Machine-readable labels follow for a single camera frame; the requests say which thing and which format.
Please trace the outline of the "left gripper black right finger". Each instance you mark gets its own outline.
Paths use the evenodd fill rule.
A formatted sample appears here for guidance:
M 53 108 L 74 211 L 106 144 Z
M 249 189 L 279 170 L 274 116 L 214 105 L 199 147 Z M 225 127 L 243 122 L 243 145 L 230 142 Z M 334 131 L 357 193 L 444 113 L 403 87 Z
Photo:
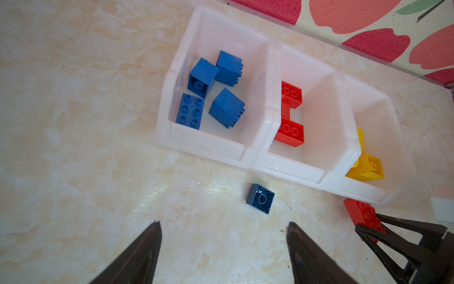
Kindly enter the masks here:
M 286 241 L 296 284 L 354 284 L 295 222 L 288 224 Z

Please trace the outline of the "yellow six-stud lego brick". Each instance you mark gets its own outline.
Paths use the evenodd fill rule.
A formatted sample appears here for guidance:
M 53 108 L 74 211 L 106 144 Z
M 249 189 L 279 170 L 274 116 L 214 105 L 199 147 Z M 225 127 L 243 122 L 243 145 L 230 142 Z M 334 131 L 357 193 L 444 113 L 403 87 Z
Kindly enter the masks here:
M 362 151 L 362 153 L 365 153 L 363 130 L 361 128 L 357 127 L 357 131 L 358 131 L 358 138 L 359 138 L 359 142 L 360 142 L 360 146 L 361 146 L 361 151 Z

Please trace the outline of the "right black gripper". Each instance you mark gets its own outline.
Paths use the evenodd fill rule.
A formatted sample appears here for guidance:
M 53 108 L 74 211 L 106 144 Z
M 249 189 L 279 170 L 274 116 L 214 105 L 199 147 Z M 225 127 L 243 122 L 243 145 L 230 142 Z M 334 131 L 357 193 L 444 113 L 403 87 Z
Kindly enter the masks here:
M 452 284 L 454 282 L 454 234 L 447 232 L 447 227 L 382 214 L 376 216 L 382 223 L 422 235 L 418 246 L 394 233 L 384 233 L 361 224 L 355 227 L 355 232 L 375 253 L 398 284 L 409 283 L 409 279 L 406 278 L 409 271 L 402 269 L 374 242 L 375 240 L 407 259 L 410 267 L 414 269 L 411 284 Z

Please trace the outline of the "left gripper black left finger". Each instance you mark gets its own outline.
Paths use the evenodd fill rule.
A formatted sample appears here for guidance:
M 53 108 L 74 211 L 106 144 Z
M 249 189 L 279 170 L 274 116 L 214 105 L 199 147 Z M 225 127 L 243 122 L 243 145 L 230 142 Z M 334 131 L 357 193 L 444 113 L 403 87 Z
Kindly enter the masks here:
M 162 227 L 150 224 L 103 272 L 93 284 L 151 284 L 156 271 Z

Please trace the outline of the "yellow round lego brick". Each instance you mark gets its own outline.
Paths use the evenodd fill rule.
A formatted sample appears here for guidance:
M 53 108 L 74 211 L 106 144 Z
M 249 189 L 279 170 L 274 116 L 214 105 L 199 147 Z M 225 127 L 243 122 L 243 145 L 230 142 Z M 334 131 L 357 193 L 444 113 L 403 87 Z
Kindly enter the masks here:
M 368 182 L 384 179 L 381 160 L 369 154 L 362 154 L 358 159 L 358 165 L 350 169 L 346 177 L 356 181 Z

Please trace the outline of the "red long lego brick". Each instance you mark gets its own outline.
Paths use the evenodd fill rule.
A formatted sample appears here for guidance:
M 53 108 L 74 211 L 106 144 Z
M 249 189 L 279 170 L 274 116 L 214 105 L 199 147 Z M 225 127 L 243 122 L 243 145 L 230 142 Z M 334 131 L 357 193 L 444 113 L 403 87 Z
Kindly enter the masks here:
M 377 217 L 375 208 L 365 202 L 347 198 L 344 200 L 344 206 L 354 224 L 361 224 L 368 228 L 385 233 L 381 225 L 381 220 Z

